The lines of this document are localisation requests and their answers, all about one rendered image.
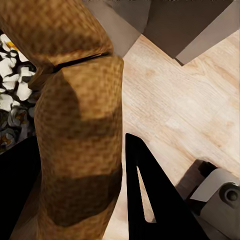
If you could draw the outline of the popcorn bag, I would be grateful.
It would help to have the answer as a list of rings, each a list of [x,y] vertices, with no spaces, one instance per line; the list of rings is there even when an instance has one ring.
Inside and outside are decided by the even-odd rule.
[[[0,0],[0,37],[32,65],[41,170],[9,240],[102,240],[122,188],[124,60],[82,0]]]

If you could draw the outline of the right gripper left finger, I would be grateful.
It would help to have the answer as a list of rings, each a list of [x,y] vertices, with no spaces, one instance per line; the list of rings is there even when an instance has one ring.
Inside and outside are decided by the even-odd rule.
[[[0,155],[0,240],[9,240],[41,171],[37,136]]]

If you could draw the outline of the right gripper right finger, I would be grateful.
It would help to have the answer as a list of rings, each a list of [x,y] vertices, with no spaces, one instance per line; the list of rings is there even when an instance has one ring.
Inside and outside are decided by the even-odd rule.
[[[125,134],[129,240],[210,240],[145,142]],[[156,223],[145,220],[139,168]]]

